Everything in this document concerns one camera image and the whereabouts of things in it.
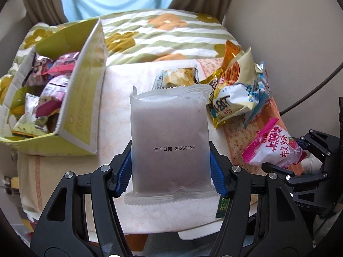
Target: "table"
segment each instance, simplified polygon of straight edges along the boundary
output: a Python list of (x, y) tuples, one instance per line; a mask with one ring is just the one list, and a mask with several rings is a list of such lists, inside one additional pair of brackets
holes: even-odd
[[(113, 156), (122, 153), (131, 139), (129, 95), (133, 85), (138, 93), (152, 88), (156, 74), (166, 67), (196, 65), (199, 79), (205, 78), (196, 60), (160, 61), (154, 63), (110, 66), (102, 89), (99, 119), (99, 154), (94, 157), (36, 157), (20, 153), (18, 173), (23, 209), (38, 218), (51, 193), (67, 171), (89, 173), (109, 164)], [(220, 154), (230, 157), (223, 129), (215, 130), (210, 117), (209, 136)], [(132, 190), (130, 181), (127, 192)], [(182, 231), (216, 221), (219, 196), (184, 200), (151, 206), (125, 205), (123, 195), (114, 199), (118, 217), (125, 234)], [(86, 198), (87, 225), (95, 234), (90, 198)]]

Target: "plastic wrapper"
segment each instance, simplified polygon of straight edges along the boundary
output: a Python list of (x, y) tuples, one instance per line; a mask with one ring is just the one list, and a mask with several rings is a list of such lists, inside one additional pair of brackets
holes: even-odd
[(43, 75), (51, 75), (53, 77), (71, 74), (78, 59), (79, 52), (71, 52), (60, 56), (49, 70), (44, 71)]
[(276, 125), (278, 119), (271, 118), (264, 129), (242, 153), (244, 161), (251, 165), (265, 162), (287, 168), (297, 164), (306, 157), (299, 144), (285, 131)]
[(134, 92), (132, 184), (126, 204), (153, 205), (217, 196), (211, 184), (206, 114), (210, 86)]
[(256, 65), (256, 73), (259, 87), (259, 102), (256, 107), (245, 113), (243, 116), (244, 128), (247, 128), (248, 124), (258, 117), (261, 112), (270, 105), (271, 95), (268, 85), (268, 75), (265, 69), (265, 62), (261, 62), (260, 65)]
[(69, 83), (69, 75), (59, 75), (45, 86), (38, 102), (37, 117), (59, 113)]
[(52, 67), (54, 61), (36, 53), (32, 70), (23, 82), (23, 86), (45, 86), (52, 78), (46, 72)]
[(251, 111), (259, 103), (258, 81), (251, 49), (232, 55), (228, 68), (216, 70), (202, 81), (214, 88), (210, 114), (215, 128), (228, 119)]
[(15, 136), (32, 138), (49, 133), (42, 120), (36, 118), (36, 106), (39, 97), (27, 93), (25, 96), (25, 113), (12, 129)]
[(155, 78), (153, 90), (199, 84), (196, 67), (174, 68), (161, 71)]

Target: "yellow snack bag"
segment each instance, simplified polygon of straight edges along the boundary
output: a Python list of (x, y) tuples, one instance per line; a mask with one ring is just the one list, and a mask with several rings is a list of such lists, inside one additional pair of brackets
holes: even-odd
[(209, 108), (215, 128), (231, 117), (252, 110), (259, 102), (258, 81), (250, 48), (245, 54), (239, 52), (225, 71), (222, 68), (216, 70), (206, 81), (214, 87)]

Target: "yellow cardboard box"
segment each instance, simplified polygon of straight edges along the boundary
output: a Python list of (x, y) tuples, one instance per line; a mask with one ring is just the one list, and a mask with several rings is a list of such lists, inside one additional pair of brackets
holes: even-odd
[[(11, 129), (18, 117), (11, 110), (25, 101), (23, 82), (32, 69), (35, 53), (56, 60), (81, 51), (69, 81), (53, 133), (20, 140)], [(107, 59), (99, 19), (66, 27), (38, 42), (20, 65), (0, 106), (0, 142), (34, 155), (94, 155), (97, 153), (99, 105)]]

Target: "pink candy package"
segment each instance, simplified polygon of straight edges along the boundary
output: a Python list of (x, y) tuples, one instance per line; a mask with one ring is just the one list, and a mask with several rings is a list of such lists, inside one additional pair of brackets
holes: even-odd
[(62, 74), (71, 74), (78, 59), (79, 52), (71, 52), (60, 56), (49, 70), (42, 73), (42, 75), (49, 74), (53, 77)]
[(287, 168), (306, 157), (306, 153), (288, 132), (276, 125), (277, 121), (278, 119), (271, 118), (242, 153), (246, 163), (261, 165), (269, 162)]
[(45, 86), (38, 100), (36, 117), (59, 113), (69, 83), (69, 75), (59, 75)]

